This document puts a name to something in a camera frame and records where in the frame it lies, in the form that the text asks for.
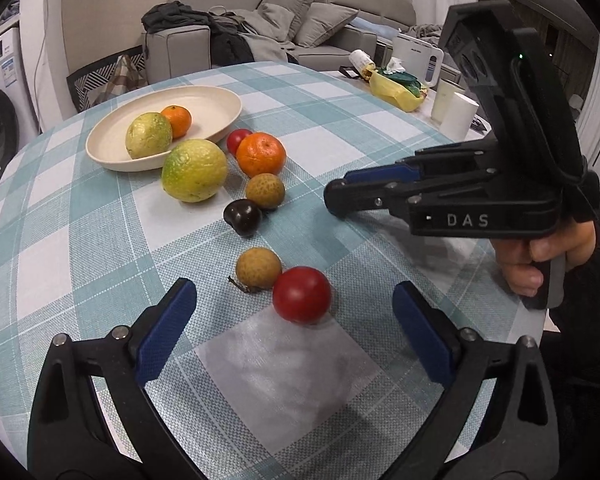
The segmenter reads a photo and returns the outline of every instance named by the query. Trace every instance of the dark jacket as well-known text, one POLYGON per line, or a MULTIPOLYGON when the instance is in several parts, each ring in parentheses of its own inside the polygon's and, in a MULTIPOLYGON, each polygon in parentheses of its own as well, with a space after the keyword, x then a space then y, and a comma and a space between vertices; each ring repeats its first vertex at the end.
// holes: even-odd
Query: dark jacket
MULTIPOLYGON (((189 25, 209 27, 212 64, 228 66, 254 61, 247 41, 238 35, 237 26, 227 20, 218 20, 208 12, 193 10, 180 2, 169 2, 152 7, 142 17, 142 26, 148 34, 189 25)), ((145 56, 150 56, 146 46, 145 51, 145 56)))
POLYGON ((540 350, 549 373, 560 434, 559 480, 600 478, 600 219, 596 249, 567 273, 564 301, 549 312, 560 333, 540 350))

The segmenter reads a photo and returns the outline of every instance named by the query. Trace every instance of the blue gripper pad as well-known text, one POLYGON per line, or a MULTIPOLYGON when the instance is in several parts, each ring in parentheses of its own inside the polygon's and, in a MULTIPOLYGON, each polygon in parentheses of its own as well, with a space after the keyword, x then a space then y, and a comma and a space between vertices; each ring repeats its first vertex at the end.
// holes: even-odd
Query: blue gripper pad
POLYGON ((136 382, 141 388, 160 375, 196 309, 197 298, 196 286, 186 280, 142 340, 136 354, 136 382))
POLYGON ((420 171, 406 164, 390 164, 364 170, 349 171, 344 176, 348 184, 360 182, 414 182, 420 179, 420 171))
POLYGON ((423 312, 425 308, 433 309, 411 282, 402 282, 395 286, 393 307, 394 316, 429 379, 445 388, 450 386, 456 377, 452 351, 423 312))

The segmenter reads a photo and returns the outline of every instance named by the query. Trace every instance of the cherry tomato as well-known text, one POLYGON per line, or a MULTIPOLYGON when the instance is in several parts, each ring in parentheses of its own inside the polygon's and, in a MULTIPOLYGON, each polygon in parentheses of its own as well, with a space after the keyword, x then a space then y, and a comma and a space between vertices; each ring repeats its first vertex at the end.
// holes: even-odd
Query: cherry tomato
POLYGON ((273 307, 287 321, 316 323, 330 305, 329 280, 311 267, 293 267, 283 272, 273 286, 273 307))
POLYGON ((239 130, 232 131, 229 136, 226 138, 226 146, 231 152, 233 156, 238 151, 238 146, 245 137, 248 137, 253 132, 251 130, 247 130, 246 128, 240 128, 239 130))

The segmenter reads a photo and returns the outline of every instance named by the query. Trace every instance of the longan stem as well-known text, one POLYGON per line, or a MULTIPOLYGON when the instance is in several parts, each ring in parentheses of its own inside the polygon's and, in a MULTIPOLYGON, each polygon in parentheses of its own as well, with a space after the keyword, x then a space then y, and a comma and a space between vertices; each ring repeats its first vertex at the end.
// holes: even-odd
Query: longan stem
POLYGON ((241 283, 236 282, 231 276, 227 277, 227 279, 229 280, 229 283, 238 287, 245 294, 256 294, 257 292, 261 292, 264 290, 263 288, 260 288, 259 286, 245 286, 241 283))

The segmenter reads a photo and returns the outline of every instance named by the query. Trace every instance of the sofa armrest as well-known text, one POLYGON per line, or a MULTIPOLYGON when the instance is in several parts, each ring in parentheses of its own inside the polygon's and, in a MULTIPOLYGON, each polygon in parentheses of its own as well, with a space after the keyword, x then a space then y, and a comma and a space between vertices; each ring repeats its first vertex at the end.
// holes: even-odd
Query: sofa armrest
POLYGON ((144 58, 149 84, 211 68, 209 40, 204 25, 170 28, 144 34, 144 58))
POLYGON ((377 42, 378 37, 374 33, 347 25, 333 37, 329 38, 326 44, 336 46, 348 52, 360 49, 369 54, 369 57, 373 59, 376 54, 377 42))

